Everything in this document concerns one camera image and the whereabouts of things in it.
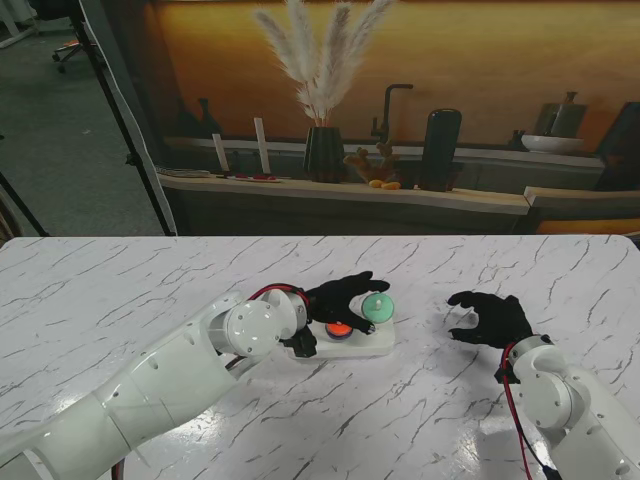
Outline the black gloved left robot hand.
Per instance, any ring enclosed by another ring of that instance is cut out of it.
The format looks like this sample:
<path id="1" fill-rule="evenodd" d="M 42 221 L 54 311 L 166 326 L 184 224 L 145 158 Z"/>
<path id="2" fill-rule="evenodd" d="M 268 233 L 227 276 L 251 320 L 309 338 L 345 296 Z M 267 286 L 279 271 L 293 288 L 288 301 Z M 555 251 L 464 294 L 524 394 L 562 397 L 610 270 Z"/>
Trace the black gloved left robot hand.
<path id="1" fill-rule="evenodd" d="M 372 271 L 331 280 L 305 292 L 309 299 L 308 312 L 314 321 L 324 324 L 340 322 L 370 335 L 375 331 L 374 324 L 354 313 L 350 308 L 351 301 L 367 293 L 384 293 L 389 288 L 387 281 L 374 279 Z"/>

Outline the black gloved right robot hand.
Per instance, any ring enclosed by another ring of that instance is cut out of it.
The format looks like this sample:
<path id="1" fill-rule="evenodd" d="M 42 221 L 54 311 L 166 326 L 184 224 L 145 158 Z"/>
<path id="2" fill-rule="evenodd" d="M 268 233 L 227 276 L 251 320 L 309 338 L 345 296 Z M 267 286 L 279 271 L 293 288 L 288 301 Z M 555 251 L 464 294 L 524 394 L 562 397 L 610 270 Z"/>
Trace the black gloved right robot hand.
<path id="1" fill-rule="evenodd" d="M 519 299 L 513 295 L 501 298 L 494 294 L 462 291 L 452 295 L 447 304 L 472 309 L 478 323 L 470 329 L 453 328 L 454 340 L 505 349 L 534 335 Z"/>

